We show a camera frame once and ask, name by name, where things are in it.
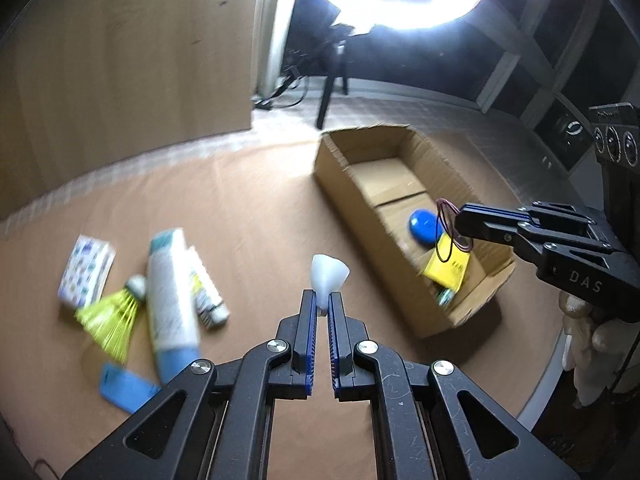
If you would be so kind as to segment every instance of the brown tablecloth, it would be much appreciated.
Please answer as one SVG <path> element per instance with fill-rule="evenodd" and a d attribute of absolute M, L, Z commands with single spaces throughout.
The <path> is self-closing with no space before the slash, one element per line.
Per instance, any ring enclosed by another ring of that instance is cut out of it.
<path fill-rule="evenodd" d="M 415 340 L 310 176 L 315 153 L 304 143 L 162 168 L 72 199 L 0 243 L 0 411 L 31 463 L 43 457 L 62 473 L 126 418 L 98 393 L 102 351 L 56 298 L 79 234 L 116 248 L 109 294 L 144 272 L 157 232 L 183 227 L 231 310 L 225 328 L 202 332 L 202 354 L 217 363 L 268 340 L 298 311 L 313 254 L 340 258 L 351 269 L 345 308 L 373 339 L 410 360 L 450 359 L 519 413 L 558 336 L 558 292 L 521 262 L 465 326 Z M 276 404 L 269 476 L 375 478 L 368 404 L 334 400 L 324 319 L 316 355 L 313 396 Z M 158 381 L 144 310 L 127 368 Z"/>

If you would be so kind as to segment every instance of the yellow shuttlecock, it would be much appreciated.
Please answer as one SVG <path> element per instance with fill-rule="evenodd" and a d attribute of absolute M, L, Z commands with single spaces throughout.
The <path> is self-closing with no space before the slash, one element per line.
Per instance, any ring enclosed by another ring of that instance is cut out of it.
<path fill-rule="evenodd" d="M 146 278 L 137 274 L 122 290 L 76 311 L 76 319 L 108 355 L 124 363 L 131 329 L 145 295 Z"/>

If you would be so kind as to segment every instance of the small patterned box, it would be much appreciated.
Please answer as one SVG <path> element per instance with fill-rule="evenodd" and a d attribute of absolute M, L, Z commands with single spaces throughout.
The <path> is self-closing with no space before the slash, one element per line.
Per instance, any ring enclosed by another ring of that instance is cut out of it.
<path fill-rule="evenodd" d="M 60 301 L 72 308 L 98 301 L 115 255 L 107 242 L 80 235 L 62 275 Z"/>

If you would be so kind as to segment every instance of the open cardboard box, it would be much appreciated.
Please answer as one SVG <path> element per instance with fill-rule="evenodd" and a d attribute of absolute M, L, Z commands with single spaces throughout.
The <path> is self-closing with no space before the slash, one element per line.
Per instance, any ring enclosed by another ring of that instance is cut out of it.
<path fill-rule="evenodd" d="M 438 306 L 433 282 L 422 275 L 433 250 L 411 236 L 409 216 L 435 212 L 440 197 L 458 207 L 482 199 L 434 142 L 405 126 L 325 134 L 314 176 L 418 337 L 463 324 L 515 268 L 510 247 L 476 240 L 462 288 L 446 310 Z"/>

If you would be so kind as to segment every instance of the camera lens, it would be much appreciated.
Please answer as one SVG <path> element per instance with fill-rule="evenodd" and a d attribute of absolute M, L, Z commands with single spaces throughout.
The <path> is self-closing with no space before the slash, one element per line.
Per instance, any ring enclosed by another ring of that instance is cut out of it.
<path fill-rule="evenodd" d="M 636 148 L 636 140 L 631 132 L 625 132 L 624 145 L 626 161 L 630 166 L 635 166 L 638 163 L 638 148 Z"/>
<path fill-rule="evenodd" d="M 604 153 L 604 138 L 602 137 L 602 132 L 599 128 L 596 128 L 593 132 L 593 137 L 596 141 L 596 149 L 599 153 Z"/>
<path fill-rule="evenodd" d="M 613 126 L 607 127 L 607 149 L 609 156 L 614 162 L 620 162 L 620 139 L 618 132 Z"/>

